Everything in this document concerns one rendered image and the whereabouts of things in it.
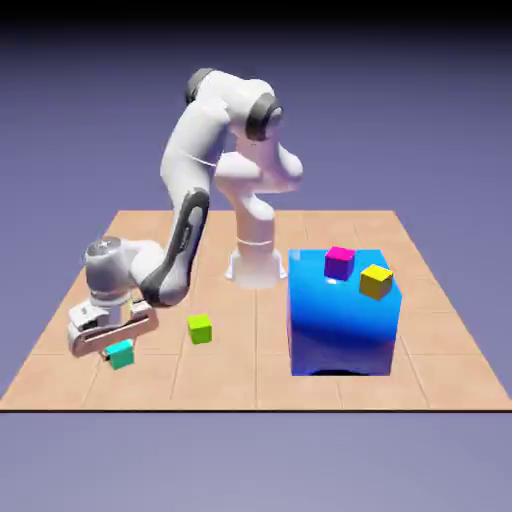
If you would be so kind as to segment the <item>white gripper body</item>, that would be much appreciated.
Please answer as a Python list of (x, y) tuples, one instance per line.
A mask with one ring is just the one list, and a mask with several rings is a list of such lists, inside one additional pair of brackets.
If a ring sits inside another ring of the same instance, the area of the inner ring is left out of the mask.
[(69, 349), (74, 357), (83, 357), (93, 352), (102, 352), (107, 347), (126, 339), (135, 339), (155, 330), (159, 321), (154, 309), (134, 314), (126, 323), (115, 326), (100, 326), (78, 334), (72, 334)]

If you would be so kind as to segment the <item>small teal cube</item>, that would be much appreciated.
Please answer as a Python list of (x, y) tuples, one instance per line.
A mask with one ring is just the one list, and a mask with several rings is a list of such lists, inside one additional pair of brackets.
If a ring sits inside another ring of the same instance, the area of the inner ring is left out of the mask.
[(134, 363), (134, 341), (125, 339), (105, 349), (106, 360), (114, 370)]

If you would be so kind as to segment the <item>small green cube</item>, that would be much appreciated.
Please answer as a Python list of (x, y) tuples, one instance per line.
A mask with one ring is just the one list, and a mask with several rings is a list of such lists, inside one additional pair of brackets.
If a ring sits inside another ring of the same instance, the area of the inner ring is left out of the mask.
[(212, 323), (207, 314), (190, 315), (187, 318), (188, 334), (195, 345), (212, 341)]

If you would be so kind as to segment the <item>small magenta cube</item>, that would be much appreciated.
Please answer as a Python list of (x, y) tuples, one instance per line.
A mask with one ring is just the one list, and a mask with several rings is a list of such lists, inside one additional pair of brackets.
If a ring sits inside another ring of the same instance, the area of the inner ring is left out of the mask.
[(353, 273), (356, 251), (333, 246), (324, 261), (324, 276), (334, 280), (347, 281)]

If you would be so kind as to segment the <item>small yellow cube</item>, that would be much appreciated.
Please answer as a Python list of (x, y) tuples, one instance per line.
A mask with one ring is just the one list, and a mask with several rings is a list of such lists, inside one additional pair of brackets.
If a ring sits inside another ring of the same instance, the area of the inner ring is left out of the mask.
[(393, 272), (382, 266), (372, 264), (360, 273), (359, 291), (374, 300), (381, 300), (391, 290)]

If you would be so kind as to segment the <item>large blue box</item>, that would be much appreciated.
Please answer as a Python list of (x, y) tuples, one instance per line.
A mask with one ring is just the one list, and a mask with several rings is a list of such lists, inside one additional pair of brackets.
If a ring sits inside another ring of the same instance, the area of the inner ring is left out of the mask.
[(397, 284), (375, 300), (360, 292), (360, 275), (388, 266), (378, 249), (359, 249), (346, 281), (324, 275), (325, 249), (288, 252), (287, 334), (294, 376), (391, 372), (402, 294)]

